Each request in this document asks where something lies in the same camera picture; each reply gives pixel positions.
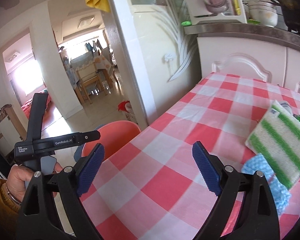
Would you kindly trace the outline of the person's left hand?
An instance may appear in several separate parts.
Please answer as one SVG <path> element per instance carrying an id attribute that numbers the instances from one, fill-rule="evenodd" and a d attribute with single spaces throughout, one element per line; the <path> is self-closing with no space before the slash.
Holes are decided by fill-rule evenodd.
<path id="1" fill-rule="evenodd" d="M 13 165 L 5 183 L 9 198 L 20 205 L 26 193 L 26 182 L 30 182 L 34 171 L 26 166 Z"/>

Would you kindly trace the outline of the yellow sleeve forearm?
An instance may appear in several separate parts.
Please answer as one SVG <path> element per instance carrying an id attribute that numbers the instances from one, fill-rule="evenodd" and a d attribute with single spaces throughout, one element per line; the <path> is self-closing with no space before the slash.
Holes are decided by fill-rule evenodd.
<path id="1" fill-rule="evenodd" d="M 20 206 L 5 192 L 6 180 L 0 179 L 0 239 L 15 239 Z"/>

